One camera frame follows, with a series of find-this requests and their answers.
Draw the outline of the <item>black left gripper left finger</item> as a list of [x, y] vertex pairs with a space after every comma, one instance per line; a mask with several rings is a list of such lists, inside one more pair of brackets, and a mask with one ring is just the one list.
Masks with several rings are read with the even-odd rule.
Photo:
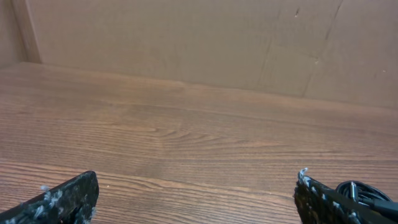
[[1, 224], [85, 224], [96, 213], [99, 184], [92, 170], [1, 213]]

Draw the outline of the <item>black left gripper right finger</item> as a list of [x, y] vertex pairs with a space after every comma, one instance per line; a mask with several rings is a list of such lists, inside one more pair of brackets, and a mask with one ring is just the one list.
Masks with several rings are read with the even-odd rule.
[[355, 180], [332, 189], [309, 177], [307, 170], [298, 173], [294, 191], [302, 223], [397, 224], [397, 202], [379, 189]]

